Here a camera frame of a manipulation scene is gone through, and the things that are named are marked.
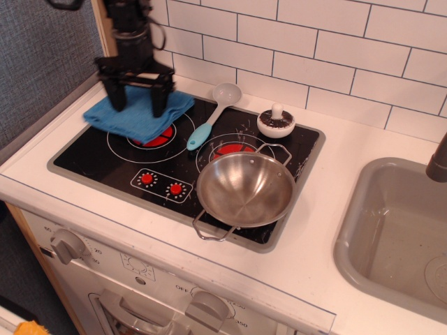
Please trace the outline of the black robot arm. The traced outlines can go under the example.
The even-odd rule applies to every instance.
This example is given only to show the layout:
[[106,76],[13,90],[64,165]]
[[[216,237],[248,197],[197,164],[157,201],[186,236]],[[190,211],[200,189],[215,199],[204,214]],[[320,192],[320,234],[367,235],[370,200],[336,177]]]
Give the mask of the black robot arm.
[[160,117],[174,90],[174,70],[154,58],[155,50],[163,50],[152,42],[151,25],[158,23],[149,17],[148,1],[105,1],[107,16],[112,20],[112,37],[118,55],[95,60],[98,77],[108,98],[118,112],[127,104],[125,86],[149,88],[152,112]]

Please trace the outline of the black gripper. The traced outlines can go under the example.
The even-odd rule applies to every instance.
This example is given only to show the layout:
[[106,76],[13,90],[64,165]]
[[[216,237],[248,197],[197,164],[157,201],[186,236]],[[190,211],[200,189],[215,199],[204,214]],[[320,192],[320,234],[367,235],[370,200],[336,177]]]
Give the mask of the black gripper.
[[153,115],[161,117],[174,89],[174,70],[155,60],[148,33],[113,33],[112,36],[118,55],[99,57],[95,63],[113,108],[121,112],[126,107],[125,85],[148,86],[151,87]]

